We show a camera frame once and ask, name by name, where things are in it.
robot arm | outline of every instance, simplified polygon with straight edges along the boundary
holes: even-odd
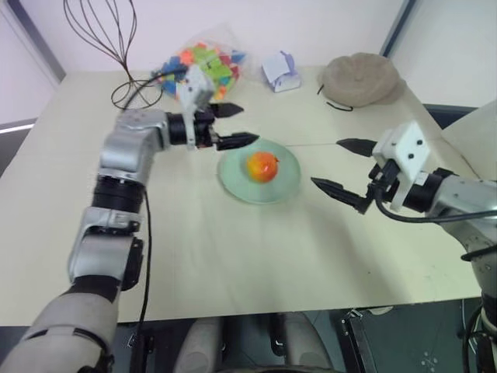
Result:
[[[127,110],[118,118],[105,140],[92,205],[83,214],[68,262],[71,287],[40,313],[1,373],[104,372],[112,366],[120,292],[131,289],[140,275],[143,242],[134,235],[154,154],[171,145],[239,148],[258,138],[214,132],[215,117],[241,108],[209,106],[212,89],[199,74],[194,68],[186,76],[192,89],[182,99],[184,115]]]
[[[424,173],[422,167],[429,149],[416,123],[387,132],[378,143],[346,139],[337,144],[356,154],[373,156],[377,161],[369,174],[372,181],[366,196],[349,192],[330,180],[312,181],[330,197],[353,206],[361,214],[374,201],[389,218],[411,223],[435,222],[459,241],[467,251],[461,259],[471,261],[481,287],[482,325],[493,339],[493,354],[497,356],[497,182],[465,179],[445,169]],[[394,214],[384,202],[391,202],[394,211],[407,207],[426,217]],[[487,359],[493,360],[497,371],[497,358],[491,355]]]

black cable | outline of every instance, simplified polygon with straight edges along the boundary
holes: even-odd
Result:
[[[147,190],[144,191],[145,206],[147,207],[147,221],[148,221],[148,252],[147,252],[147,269],[145,272],[145,289],[143,294],[143,304],[141,305],[140,318],[137,323],[136,337],[141,333],[143,322],[145,320],[145,313],[147,313],[148,294],[150,292],[150,272],[151,272],[151,257],[152,257],[152,219],[150,212],[150,203],[148,201]]]
[[[477,337],[490,338],[490,335],[483,330],[475,330],[474,332],[471,332],[469,339]]]
[[[473,328],[474,324],[476,323],[476,319],[478,318],[478,315],[480,315],[480,312],[481,312],[481,306],[475,309],[475,311],[471,315],[471,318],[467,321],[466,330],[464,331],[463,345],[462,345],[463,373],[471,373],[469,368],[469,339],[471,338],[471,335],[473,333],[478,333],[478,332],[473,332]]]
[[[340,111],[353,111],[354,108],[351,107],[351,106],[348,106],[348,107],[338,107],[338,106],[335,106],[333,105],[332,103],[330,103],[329,101],[326,101],[326,105],[329,105],[331,106],[333,109],[337,109],[337,110],[340,110]]]
[[[497,253],[497,245],[489,246],[485,249],[471,251],[470,253],[466,253],[461,256],[461,259],[465,262],[471,262],[473,258],[476,258],[477,256],[487,255],[491,253]]]
[[[157,80],[159,78],[164,78],[164,77],[171,75],[171,74],[182,74],[182,73],[185,73],[187,70],[188,70],[187,68],[175,68],[174,70],[171,70],[168,72],[163,72],[161,74],[157,74],[155,76],[152,76],[149,80],[146,80],[143,85],[138,86],[138,88],[133,92],[133,94],[130,96],[130,98],[123,105],[122,110],[127,110],[130,107],[130,104],[133,102],[134,98],[140,93],[140,91],[143,88],[145,88],[146,86],[150,85],[155,80]]]
[[[323,88],[325,87],[324,84],[321,85],[321,87],[319,87],[318,89],[318,93],[316,93],[318,96],[319,96],[319,93],[321,93],[321,91],[323,90]],[[326,104],[331,106],[333,109],[337,109],[337,110],[340,110],[340,111],[353,111],[354,108],[352,106],[348,106],[348,105],[343,105],[345,107],[338,107],[338,106],[335,106],[333,105],[332,103],[330,103],[329,101],[326,101]]]
[[[433,218],[410,218],[408,216],[402,216],[398,214],[394,214],[387,210],[387,208],[383,205],[383,190],[378,187],[374,192],[374,200],[376,201],[376,205],[380,212],[387,216],[390,219],[396,221],[402,221],[404,223],[450,223],[453,221],[462,221],[462,220],[471,220],[471,219],[480,219],[480,218],[489,218],[491,216],[497,216],[497,210],[488,210],[488,211],[479,211],[472,212],[470,214],[458,214],[458,215],[447,215],[447,216],[436,216]]]
[[[131,10],[131,26],[126,41],[121,29],[120,12],[116,0],[105,0],[107,12],[110,13],[113,25],[117,28],[117,44],[112,41],[110,36],[113,35],[113,33],[106,30],[97,14],[96,10],[98,10],[98,8],[93,7],[91,0],[72,0],[73,4],[78,4],[79,6],[71,6],[69,1],[70,0],[63,0],[64,15],[69,26],[76,35],[96,50],[112,58],[115,62],[120,64],[124,72],[126,72],[127,82],[115,88],[110,95],[110,100],[113,105],[119,109],[124,109],[124,106],[121,106],[121,103],[126,99],[132,88],[137,87],[142,87],[137,89],[138,95],[144,103],[144,105],[140,106],[141,109],[156,104],[162,97],[162,90],[156,89],[157,96],[153,100],[147,99],[141,94],[141,90],[143,88],[151,87],[151,85],[144,84],[146,80],[134,79],[130,73],[127,62],[128,52],[137,32],[137,13],[134,8],[133,0],[127,1]]]

beige table surface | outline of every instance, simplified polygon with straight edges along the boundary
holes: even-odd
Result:
[[[462,247],[441,228],[390,221],[374,206],[362,216],[309,179],[324,177],[365,193],[373,159],[334,143],[378,139],[407,120],[417,120],[429,139],[427,170],[442,166],[473,176],[421,103],[406,90],[392,105],[343,113],[316,96],[317,68],[302,73],[301,89],[279,94],[240,82],[230,101],[245,112],[216,124],[222,134],[251,131],[288,146],[302,170],[295,198],[266,206],[233,198],[217,179],[221,153],[213,149],[157,154],[148,186],[154,253],[147,319],[479,295],[471,266],[459,259]],[[99,150],[116,118],[109,95],[122,78],[113,72],[69,75],[0,179],[2,326],[30,324],[68,289],[67,258],[91,201]],[[178,109],[170,99],[158,107]],[[137,319],[143,275],[121,295],[120,321]]]

peach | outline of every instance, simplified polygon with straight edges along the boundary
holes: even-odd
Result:
[[[247,158],[246,167],[253,180],[267,183],[278,173],[278,162],[278,158],[273,153],[255,152]]]

plastic bag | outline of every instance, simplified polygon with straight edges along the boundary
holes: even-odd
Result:
[[[198,64],[214,82],[216,87],[214,100],[223,100],[240,78],[247,54],[232,45],[212,40],[212,35],[215,33],[222,34],[223,39],[226,40],[227,31],[221,31],[219,27],[200,34],[171,56],[159,69],[154,70],[152,76]],[[164,92],[177,98],[178,86],[184,83],[184,78],[185,73],[168,75],[158,78],[157,83]]]

